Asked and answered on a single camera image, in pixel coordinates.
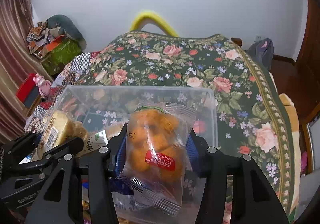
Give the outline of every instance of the pink curtain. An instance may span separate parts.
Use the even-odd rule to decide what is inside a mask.
[[[0,0],[0,142],[24,133],[24,105],[16,98],[30,73],[51,79],[29,55],[26,37],[32,24],[31,0]]]

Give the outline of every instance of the black and white checkered pattern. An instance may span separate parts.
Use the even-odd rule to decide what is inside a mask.
[[[38,106],[35,108],[35,110],[33,111],[33,114],[34,114],[36,117],[41,118],[41,117],[44,115],[44,113],[46,113],[46,112],[47,112],[46,109],[44,109],[43,107],[41,107],[40,105],[38,105]]]
[[[69,71],[85,71],[89,66],[91,53],[86,52],[76,56],[71,63]]]

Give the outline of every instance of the packaged bread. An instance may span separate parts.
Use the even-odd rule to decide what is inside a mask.
[[[66,113],[55,111],[47,124],[37,148],[39,159],[42,155],[71,137],[88,139],[88,132],[79,121],[73,121]]]
[[[174,103],[157,105],[140,106],[130,116],[120,176],[131,189],[147,189],[144,197],[176,214],[182,200],[185,145],[196,112]]]

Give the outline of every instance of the floral fabric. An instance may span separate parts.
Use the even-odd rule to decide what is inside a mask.
[[[219,34],[185,39],[133,31],[92,56],[77,84],[211,88],[219,148],[233,156],[250,154],[289,215],[294,187],[290,122],[268,72],[232,41]],[[183,100],[180,95],[176,102]],[[194,130],[201,135],[202,127],[198,122]],[[190,188],[190,180],[185,182]],[[231,214],[232,177],[227,187],[225,223]]]

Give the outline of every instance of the pink pig toy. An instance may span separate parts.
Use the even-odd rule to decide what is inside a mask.
[[[41,97],[48,97],[52,83],[49,80],[44,79],[44,76],[39,75],[38,73],[32,80],[35,82],[36,86],[39,87],[39,93]]]

